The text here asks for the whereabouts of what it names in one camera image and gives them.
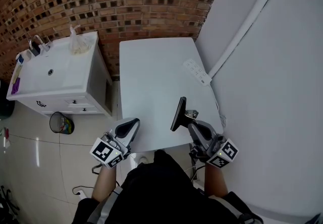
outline purple cloth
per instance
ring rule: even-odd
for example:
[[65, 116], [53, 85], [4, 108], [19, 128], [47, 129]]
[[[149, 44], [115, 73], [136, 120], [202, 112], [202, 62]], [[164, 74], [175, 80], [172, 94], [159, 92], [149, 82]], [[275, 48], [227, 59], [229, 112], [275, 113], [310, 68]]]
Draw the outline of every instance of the purple cloth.
[[13, 95], [13, 94], [15, 94], [15, 93], [18, 92], [19, 83], [20, 83], [20, 78], [17, 78], [16, 83], [14, 85], [12, 85], [11, 95]]

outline white shoe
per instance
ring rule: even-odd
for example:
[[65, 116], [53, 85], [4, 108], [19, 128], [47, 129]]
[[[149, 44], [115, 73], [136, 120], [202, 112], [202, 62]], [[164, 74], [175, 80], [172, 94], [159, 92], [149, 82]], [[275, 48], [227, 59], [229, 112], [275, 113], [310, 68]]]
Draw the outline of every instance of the white shoe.
[[141, 157], [139, 160], [138, 160], [138, 165], [140, 165], [141, 163], [144, 163], [144, 164], [148, 164], [148, 159], [146, 157]]

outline sleeve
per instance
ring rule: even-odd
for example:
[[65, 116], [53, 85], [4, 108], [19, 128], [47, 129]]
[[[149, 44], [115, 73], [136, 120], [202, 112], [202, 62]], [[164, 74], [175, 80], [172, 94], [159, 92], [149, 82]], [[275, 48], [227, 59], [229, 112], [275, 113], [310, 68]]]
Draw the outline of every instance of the sleeve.
[[254, 214], [249, 207], [234, 193], [230, 192], [227, 195], [225, 195], [222, 199], [229, 202], [233, 207], [235, 207], [238, 211], [240, 211], [243, 214], [249, 214], [254, 219], [257, 219], [260, 223], [263, 223], [262, 219]]
[[99, 202], [92, 198], [81, 200], [77, 206], [72, 224], [84, 224], [89, 219], [92, 212], [99, 205]]

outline white pipe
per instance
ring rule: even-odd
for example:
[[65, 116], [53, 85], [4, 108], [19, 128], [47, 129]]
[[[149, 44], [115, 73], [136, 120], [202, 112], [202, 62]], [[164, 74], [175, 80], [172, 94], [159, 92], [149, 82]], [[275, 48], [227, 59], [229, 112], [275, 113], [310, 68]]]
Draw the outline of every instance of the white pipe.
[[234, 38], [231, 40], [230, 44], [227, 46], [226, 50], [217, 61], [217, 63], [213, 66], [213, 68], [208, 73], [211, 78], [218, 72], [218, 70], [222, 67], [222, 65], [226, 62], [229, 56], [232, 54], [234, 49], [237, 47], [243, 36], [247, 33], [253, 22], [256, 20], [257, 16], [261, 12], [262, 8], [266, 4], [268, 0], [257, 0], [248, 14], [245, 21], [242, 23], [241, 27], [237, 31]]

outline white table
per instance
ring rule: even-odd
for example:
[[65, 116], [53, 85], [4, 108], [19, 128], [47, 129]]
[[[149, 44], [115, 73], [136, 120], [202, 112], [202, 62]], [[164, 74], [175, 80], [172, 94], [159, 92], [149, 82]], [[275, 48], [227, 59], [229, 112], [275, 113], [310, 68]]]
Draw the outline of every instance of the white table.
[[123, 118], [140, 119], [133, 152], [157, 150], [192, 142], [187, 128], [171, 131], [180, 97], [197, 120], [223, 128], [210, 86], [202, 86], [182, 65], [193, 59], [203, 64], [192, 38], [154, 38], [120, 43], [120, 87]]

